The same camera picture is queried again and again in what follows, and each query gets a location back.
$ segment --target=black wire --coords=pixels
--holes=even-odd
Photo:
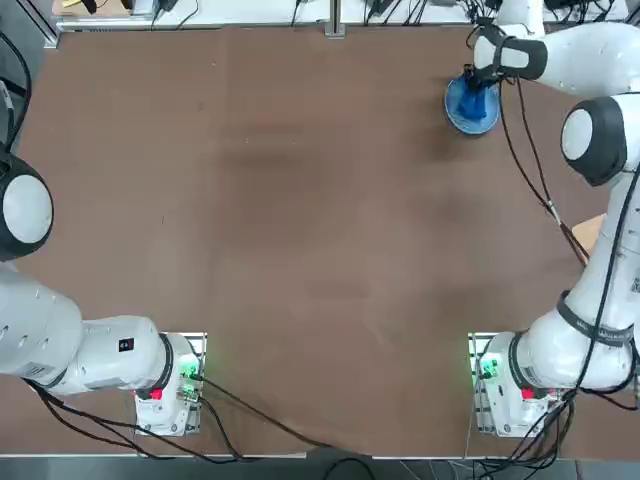
[[[560,417],[564,413],[565,410],[569,410],[564,426],[560,430]],[[484,478],[493,478],[493,475],[502,472],[510,467],[518,466],[526,469],[533,470],[533,473],[538,472],[540,470],[544,470],[549,468],[557,459],[558,452],[560,446],[564,442],[569,429],[571,428],[573,418],[575,414],[575,405],[574,405],[574,397],[571,397],[565,400],[560,406],[556,407],[552,411],[547,411],[544,415],[542,415],[536,423],[534,423],[529,431],[524,435],[518,446],[514,449],[512,454],[507,459],[500,458],[488,458],[483,461],[478,461],[485,469],[485,473],[478,477],[479,479]],[[525,442],[528,440],[531,432],[537,427],[537,425],[541,422],[545,421],[543,428],[536,434],[533,440],[524,448],[519,454],[518,451],[524,446]],[[534,455],[530,458],[523,459],[524,455],[528,453],[534,446],[542,447],[542,441],[546,438],[548,430],[554,425],[556,425],[556,438],[553,442],[553,445],[547,449],[545,452]]]
[[[597,342],[597,332],[600,329],[600,324],[602,323],[602,314],[604,313],[604,307],[607,303],[607,296],[609,295],[609,286],[611,285],[611,279],[613,278],[613,268],[616,263],[616,255],[618,253],[618,247],[620,245],[620,238],[622,237],[622,229],[624,228],[627,211],[629,210],[629,204],[631,203],[631,198],[633,197],[636,184],[638,183],[639,175],[640,175],[640,166],[636,166],[636,169],[633,172],[633,177],[631,178],[631,183],[629,184],[629,189],[627,190],[627,194],[624,197],[622,208],[620,210],[618,224],[616,225],[616,231],[615,231],[613,242],[611,245],[611,254],[609,255],[609,265],[607,267],[607,273],[604,278],[604,286],[602,289],[602,296],[600,298],[600,305],[598,306],[598,313],[596,314],[596,318],[593,324],[594,333],[591,336],[591,341],[589,342],[589,350],[587,350],[587,355],[585,357],[585,361],[582,366],[580,376],[576,381],[576,387],[575,387],[576,389],[580,388],[580,386],[582,385],[584,377],[586,376],[587,370],[589,368],[589,362],[591,361],[591,357],[593,356],[593,350]]]
[[[218,412],[216,411],[216,409],[213,408],[213,405],[211,404],[211,402],[209,402],[206,398],[200,397],[200,403],[202,403],[205,407],[207,407],[211,415],[213,415],[213,418],[215,419],[216,423],[218,424],[218,428],[220,429],[220,433],[222,434],[222,440],[224,441],[224,444],[227,447],[227,450],[229,451],[231,456],[233,456],[233,458],[237,460],[245,460],[245,457],[240,452],[238,452],[238,450],[236,450],[233,444],[231,443],[231,440],[229,439],[229,435],[227,435],[227,431],[225,430],[224,425],[222,424],[222,420],[220,419],[220,416],[218,415]]]
[[[524,181],[527,183],[527,186],[529,187],[529,190],[531,190],[531,192],[533,193],[533,195],[536,197],[536,199],[538,200],[538,202],[540,202],[540,205],[542,205],[542,207],[547,211],[547,213],[549,215],[551,215],[552,217],[554,217],[555,219],[555,212],[553,211],[553,209],[551,208],[551,205],[553,204],[553,202],[551,201],[551,197],[548,197],[548,200],[545,200],[544,197],[542,197],[542,195],[538,192],[538,189],[533,185],[533,182],[531,181],[531,179],[529,178],[529,175],[527,174],[527,172],[525,171],[524,167],[522,166],[522,163],[520,162],[520,159],[518,158],[518,155],[516,154],[515,151],[515,147],[513,146],[513,141],[511,139],[511,135],[509,133],[509,128],[507,127],[507,121],[504,115],[504,105],[503,105],[503,98],[502,98],[502,81],[499,82],[498,84],[498,103],[499,103],[499,108],[500,108],[500,119],[502,121],[502,128],[504,129],[504,134],[505,134],[505,138],[507,139],[507,145],[509,146],[509,150],[511,152],[511,156],[513,157],[513,161],[516,164],[516,167],[518,168],[518,171],[520,172],[520,175],[522,176],[522,178],[524,179]],[[521,107],[524,106],[524,100],[521,97]],[[526,122],[526,110],[523,111],[523,120]],[[525,123],[525,129],[528,130],[528,122]],[[534,155],[537,157],[537,149],[535,149],[535,144],[533,143],[533,137],[529,137],[530,138],[530,142],[532,145],[532,148],[534,149]],[[540,177],[541,179],[544,179],[544,173],[542,172],[542,166],[539,163],[539,158],[537,160],[537,164],[538,164],[538,168],[539,168],[539,173],[540,173]],[[571,246],[571,249],[574,251],[574,253],[576,254],[576,257],[578,258],[578,261],[580,262],[581,265],[585,265],[585,259],[589,258],[589,254],[587,253],[587,251],[584,249],[584,247],[580,244],[580,242],[575,238],[575,236],[573,235],[573,232],[571,231],[571,229],[562,221],[559,222],[559,226],[560,226],[560,230],[562,232],[562,234],[564,235],[564,237],[567,239],[567,241],[569,242],[569,245]]]
[[[13,122],[15,121],[15,111],[13,110],[13,108],[9,108],[7,109],[7,114],[8,114],[8,118],[7,118],[7,143],[8,143],[9,138],[11,137],[11,133],[15,128],[13,125]]]
[[[10,152],[13,148],[13,144],[20,133],[20,129],[22,128],[22,124],[24,123],[24,118],[27,115],[27,110],[29,109],[29,105],[31,104],[31,93],[33,90],[33,84],[31,79],[31,70],[29,70],[29,65],[27,65],[26,60],[18,50],[18,47],[5,35],[4,32],[0,31],[0,39],[9,47],[9,49],[13,52],[13,54],[18,59],[20,66],[24,72],[25,77],[25,96],[24,96],[24,106],[22,107],[22,111],[18,115],[18,119],[15,122],[12,132],[7,136],[7,143],[4,146],[6,152]]]
[[[156,24],[156,20],[158,20],[158,18],[160,17],[160,12],[162,12],[162,8],[158,7],[158,9],[156,10],[156,13],[153,14],[153,19],[151,20],[151,28],[150,30],[153,32],[153,27]]]
[[[549,193],[549,188],[547,187],[547,181],[544,178],[544,173],[542,172],[542,165],[540,163],[540,156],[538,155],[538,149],[536,148],[536,144],[533,141],[533,136],[531,135],[531,130],[529,129],[529,122],[527,121],[527,109],[524,104],[524,95],[522,94],[522,85],[520,83],[520,77],[516,76],[516,86],[518,87],[518,98],[520,99],[520,113],[522,114],[522,123],[524,124],[524,130],[527,133],[527,138],[529,139],[529,144],[531,145],[531,150],[533,151],[533,157],[536,160],[536,165],[538,166],[538,174],[540,175],[540,183],[542,184],[542,190],[544,191],[544,195],[547,199],[547,202],[551,201],[551,194]]]
[[[413,14],[416,12],[416,10],[418,9],[419,6],[420,6],[420,0],[418,0],[416,2],[415,7],[413,7],[413,9],[411,9],[411,0],[409,0],[409,16],[407,17],[407,19],[402,24],[403,26],[406,27],[411,23],[411,19],[413,18]]]
[[[374,10],[373,5],[371,6],[371,8],[369,9],[369,15],[367,15],[367,18],[364,22],[365,26],[369,25],[369,22],[371,21],[371,19],[373,18],[373,16],[375,15],[376,10]]]
[[[420,7],[420,11],[418,12],[418,16],[413,21],[414,25],[417,25],[417,26],[420,25],[420,21],[422,20],[422,14],[424,13],[424,9],[427,6],[427,1],[428,0],[422,0],[422,6]]]
[[[613,388],[604,389],[604,390],[592,390],[590,388],[581,388],[580,390],[582,390],[584,393],[600,396],[600,395],[612,395],[614,393],[618,393],[624,390],[625,388],[627,388],[629,384],[633,381],[633,378],[636,375],[636,367],[638,366],[638,353],[636,351],[635,341],[632,339],[630,343],[631,343],[631,353],[632,353],[631,368],[629,369],[629,374],[627,375],[627,378],[625,378],[620,385],[617,385]]]
[[[640,5],[638,5],[636,8],[633,9],[633,12],[631,12],[631,15],[627,17],[627,19],[625,20],[625,23],[631,23],[631,21],[638,14],[638,12],[640,12]]]
[[[615,405],[618,408],[621,408],[623,410],[627,410],[628,412],[635,412],[636,410],[638,410],[638,406],[637,405],[623,405],[622,403],[618,402],[617,400],[608,397],[607,395],[605,395],[604,393],[600,393],[598,391],[593,391],[593,392],[589,392],[591,395],[595,395],[598,398],[601,398],[603,400],[606,400],[607,402],[611,403],[612,405]]]
[[[293,15],[291,15],[291,24],[290,27],[293,27],[296,23],[296,16],[298,15],[298,7],[302,3],[302,0],[296,0],[296,5],[293,7]]]
[[[204,460],[205,462],[209,462],[209,463],[214,463],[216,465],[224,465],[227,463],[233,463],[236,462],[237,460],[235,459],[230,459],[230,460],[214,460],[213,458],[209,458],[206,455],[203,455],[199,452],[196,452],[195,450],[191,450],[189,448],[183,447],[182,445],[179,445],[178,443],[169,440],[168,438],[162,437],[161,435],[158,435],[157,433],[152,432],[151,430],[147,430],[146,428],[142,428],[139,425],[135,425],[132,423],[126,423],[126,422],[118,422],[115,420],[110,420],[107,418],[102,418],[98,415],[93,415],[87,412],[83,412],[82,410],[76,410],[75,408],[69,407],[68,405],[65,405],[65,403],[60,400],[59,398],[51,395],[49,392],[47,392],[44,388],[42,388],[42,386],[38,385],[37,383],[31,381],[31,380],[25,380],[25,382],[27,382],[27,384],[29,386],[31,386],[31,388],[33,388],[38,395],[41,395],[40,398],[42,398],[42,396],[44,396],[49,402],[51,402],[53,405],[55,405],[57,408],[59,408],[60,410],[64,410],[67,413],[71,413],[73,415],[77,415],[79,417],[83,417],[83,418],[88,418],[89,420],[92,420],[94,422],[101,422],[107,425],[111,425],[111,426],[115,426],[115,427],[122,427],[122,428],[130,428],[130,429],[134,429],[137,432],[141,432],[144,433],[146,435],[149,435],[157,440],[160,440],[163,443],[166,443],[167,445],[171,445],[172,447],[184,452],[184,453],[188,453],[190,455],[193,455],[194,457],[197,457],[201,460]]]
[[[473,45],[471,45],[470,43],[471,37],[475,35],[475,33],[480,29],[480,27],[481,25],[476,25],[475,27],[473,27],[469,32],[469,35],[467,35],[467,39],[464,41],[465,45],[469,50],[473,50]]]
[[[358,465],[362,465],[362,467],[366,470],[367,475],[369,476],[370,480],[376,480],[375,475],[373,474],[373,472],[371,471],[371,467],[369,467],[369,465],[367,465],[365,462],[363,462],[362,460],[360,460],[359,458],[355,458],[355,457],[349,457],[349,458],[341,458],[340,460],[338,460],[337,462],[335,462],[333,465],[331,465],[327,471],[324,473],[324,475],[322,476],[322,480],[327,480],[329,478],[329,476],[331,475],[331,473],[338,468],[340,465],[343,465],[345,463],[349,463],[349,462],[354,462],[357,463]]]
[[[283,424],[282,422],[276,420],[275,418],[270,417],[266,413],[261,412],[257,408],[253,407],[252,405],[248,404],[247,402],[245,402],[241,398],[237,397],[233,393],[229,392],[228,390],[226,390],[225,388],[221,387],[217,383],[209,380],[208,378],[203,377],[202,375],[192,375],[191,378],[193,380],[202,381],[202,382],[206,383],[207,385],[215,388],[219,392],[221,392],[224,395],[226,395],[227,397],[231,398],[233,401],[235,401],[235,402],[239,403],[240,405],[242,405],[243,407],[249,409],[251,412],[255,413],[256,415],[258,415],[262,419],[264,419],[267,422],[271,423],[272,425],[278,427],[280,430],[283,430],[284,432],[288,433],[289,435],[292,435],[292,436],[296,437],[298,440],[302,440],[303,442],[308,443],[309,445],[313,445],[315,447],[334,448],[332,445],[329,445],[328,443],[324,443],[324,442],[320,442],[320,441],[314,440],[312,438],[309,438],[309,437],[307,437],[307,436],[295,431],[293,428],[288,427],[285,424]]]
[[[149,458],[151,458],[153,460],[173,460],[175,458],[175,457],[159,457],[157,455],[154,455],[154,454],[144,450],[142,447],[140,447],[134,441],[132,441],[129,438],[125,437],[124,435],[122,435],[117,430],[111,428],[109,425],[106,425],[105,423],[100,422],[100,421],[96,421],[96,420],[93,420],[93,422],[96,423],[97,425],[101,426],[105,430],[108,430],[109,432],[111,432],[114,435],[118,436],[119,438],[124,440],[126,443],[122,443],[122,442],[118,442],[118,441],[115,441],[115,440],[111,440],[109,438],[105,438],[105,437],[101,437],[101,436],[98,436],[98,435],[94,435],[94,434],[92,434],[92,433],[90,433],[90,432],[78,427],[77,425],[73,425],[69,421],[67,421],[64,418],[62,418],[62,416],[58,412],[56,412],[56,410],[54,408],[54,404],[46,396],[42,395],[38,391],[36,391],[36,393],[40,397],[40,400],[42,400],[42,402],[44,403],[45,407],[47,407],[47,410],[49,410],[51,415],[53,415],[53,417],[58,422],[60,422],[65,427],[73,430],[74,432],[79,433],[80,435],[83,435],[85,437],[91,438],[92,440],[97,440],[97,441],[100,441],[100,442],[103,442],[103,443],[106,443],[106,444],[109,444],[109,445],[114,445],[114,446],[119,446],[119,447],[123,447],[123,448],[133,449],[133,450],[137,451],[139,454],[147,456],[147,457],[149,457]]]
[[[387,22],[389,22],[389,19],[391,18],[391,15],[393,15],[393,12],[396,11],[396,9],[398,8],[398,5],[400,5],[402,3],[402,0],[398,0],[396,2],[396,4],[393,6],[393,8],[391,9],[391,11],[389,12],[389,15],[387,15],[387,17],[384,19],[384,21],[382,22],[382,25],[386,25]]]
[[[182,21],[178,24],[178,26],[176,27],[176,30],[180,30],[182,28],[182,26],[187,23],[187,21],[193,17],[196,13],[198,13],[200,11],[200,0],[196,0],[196,9],[191,12],[189,15],[187,15],[185,18],[182,19]]]

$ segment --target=brown table surface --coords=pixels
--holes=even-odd
[[[443,115],[447,82],[471,58],[467,33],[65,35],[47,52],[20,148],[53,191],[55,229],[19,267],[87,319],[207,331],[207,375],[309,436],[374,455],[462,456],[467,332],[527,327],[579,275],[502,128],[470,139]],[[525,94],[566,222],[601,213],[607,191],[558,148],[577,99]],[[118,451],[59,426],[18,379],[0,385],[0,451]],[[307,448],[208,396],[241,451]],[[71,402],[133,419],[130,394]],[[637,417],[593,399],[577,411],[563,456],[640,459]],[[210,421],[185,443],[224,452]],[[469,454],[512,446],[472,434]]]

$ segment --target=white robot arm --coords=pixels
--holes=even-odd
[[[161,334],[143,317],[83,321],[72,300],[7,263],[46,242],[53,201],[22,160],[0,152],[0,167],[0,374],[59,395],[135,390],[140,426],[183,435],[200,386],[189,377],[202,373],[187,339]]]
[[[542,0],[504,0],[495,24],[478,33],[474,75],[483,82],[518,75],[589,98],[565,120],[562,153],[592,186],[611,189],[606,220],[575,287],[527,332],[494,337],[483,356],[492,364],[485,384],[497,434],[524,436],[539,418],[531,412],[547,410],[549,389],[576,386],[587,356],[614,232],[640,162],[640,30],[595,23],[544,35]],[[597,343],[581,383],[585,388],[615,387],[634,364],[631,340],[640,317],[638,191],[616,254]]]

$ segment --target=blue object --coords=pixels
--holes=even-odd
[[[464,76],[449,82],[444,96],[447,117],[462,133],[482,135],[487,133],[500,118],[498,88],[493,85],[473,92]]]

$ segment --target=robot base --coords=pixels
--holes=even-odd
[[[200,431],[199,394],[202,382],[189,379],[202,374],[206,333],[167,333],[174,352],[173,369],[167,386],[152,391],[151,398],[136,395],[137,424],[162,436],[183,436]]]
[[[471,333],[469,357],[474,385],[478,429],[500,437],[524,437],[557,400],[555,393],[535,399],[516,385],[509,370],[509,343],[513,333]],[[535,436],[540,422],[531,430]]]

